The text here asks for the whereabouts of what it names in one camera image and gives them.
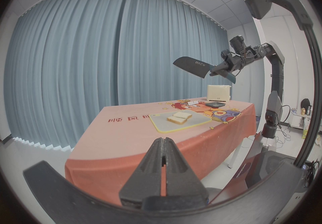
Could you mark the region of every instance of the toaster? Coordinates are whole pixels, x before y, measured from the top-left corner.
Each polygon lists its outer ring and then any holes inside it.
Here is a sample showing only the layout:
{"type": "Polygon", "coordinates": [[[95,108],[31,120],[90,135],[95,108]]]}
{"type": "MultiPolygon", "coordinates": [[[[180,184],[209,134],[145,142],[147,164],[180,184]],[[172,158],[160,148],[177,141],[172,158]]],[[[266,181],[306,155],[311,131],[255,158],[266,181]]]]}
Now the toaster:
{"type": "Polygon", "coordinates": [[[207,101],[225,101],[230,100],[230,85],[208,85],[207,101]]]}

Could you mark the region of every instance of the bread slice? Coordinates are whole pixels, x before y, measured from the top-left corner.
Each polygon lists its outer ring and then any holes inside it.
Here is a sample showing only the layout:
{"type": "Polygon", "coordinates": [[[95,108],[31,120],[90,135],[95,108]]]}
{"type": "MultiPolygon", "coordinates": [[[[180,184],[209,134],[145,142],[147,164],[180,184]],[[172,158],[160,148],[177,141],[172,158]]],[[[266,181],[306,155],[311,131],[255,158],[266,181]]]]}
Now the bread slice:
{"type": "Polygon", "coordinates": [[[179,111],[179,112],[173,114],[173,116],[174,117],[188,119],[188,118],[192,117],[192,114],[179,111]]]}
{"type": "Polygon", "coordinates": [[[184,124],[187,121],[187,119],[180,118],[180,117],[170,116],[170,117],[167,117],[167,121],[170,121],[170,122],[173,122],[173,123],[182,125],[182,124],[184,124]]]}

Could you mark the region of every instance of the white cutting board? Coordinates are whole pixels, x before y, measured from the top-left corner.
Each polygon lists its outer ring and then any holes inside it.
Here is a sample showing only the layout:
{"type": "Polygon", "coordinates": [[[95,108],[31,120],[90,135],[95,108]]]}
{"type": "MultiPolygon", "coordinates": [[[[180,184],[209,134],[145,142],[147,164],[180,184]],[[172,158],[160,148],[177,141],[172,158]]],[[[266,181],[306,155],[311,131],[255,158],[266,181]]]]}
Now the white cutting board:
{"type": "Polygon", "coordinates": [[[197,112],[194,112],[190,109],[184,109],[184,110],[177,110],[173,112],[166,112],[166,113],[157,113],[157,114],[150,114],[149,115],[153,125],[155,126],[156,130],[159,133],[170,133],[170,132],[175,132],[183,129],[187,129],[190,127],[202,125],[205,123],[208,123],[211,121],[210,117],[203,116],[197,112]],[[185,112],[192,114],[192,117],[188,118],[187,121],[182,124],[176,124],[171,121],[167,120],[167,117],[172,116],[173,114],[177,112],[185,112]]]}

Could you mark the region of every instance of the table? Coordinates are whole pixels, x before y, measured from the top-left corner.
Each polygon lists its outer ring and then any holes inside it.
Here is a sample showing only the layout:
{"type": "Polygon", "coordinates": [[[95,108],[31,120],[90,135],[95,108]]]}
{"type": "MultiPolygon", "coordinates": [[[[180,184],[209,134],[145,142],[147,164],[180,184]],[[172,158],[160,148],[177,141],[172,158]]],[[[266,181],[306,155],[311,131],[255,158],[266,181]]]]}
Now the table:
{"type": "Polygon", "coordinates": [[[65,164],[65,176],[83,191],[121,205],[119,191],[152,142],[173,139],[199,179],[219,166],[245,137],[256,133],[255,107],[229,101],[212,109],[206,98],[104,107],[84,132],[65,164]],[[188,106],[188,101],[199,104],[188,106]],[[192,109],[213,121],[171,133],[158,133],[149,114],[192,109]]]}

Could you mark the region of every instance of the knife blade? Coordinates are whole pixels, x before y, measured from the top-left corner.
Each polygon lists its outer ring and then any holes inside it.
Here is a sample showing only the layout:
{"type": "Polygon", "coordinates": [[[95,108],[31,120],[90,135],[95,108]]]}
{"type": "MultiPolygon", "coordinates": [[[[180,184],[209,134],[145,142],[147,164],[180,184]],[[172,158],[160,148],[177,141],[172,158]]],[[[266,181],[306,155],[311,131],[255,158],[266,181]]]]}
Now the knife blade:
{"type": "MultiPolygon", "coordinates": [[[[182,70],[185,70],[201,78],[205,78],[207,73],[214,67],[214,65],[191,57],[179,57],[173,62],[173,64],[181,68],[182,70]]],[[[227,78],[232,83],[236,83],[236,77],[226,70],[219,70],[216,71],[216,73],[211,74],[211,76],[216,75],[221,75],[222,77],[227,78]]]]}

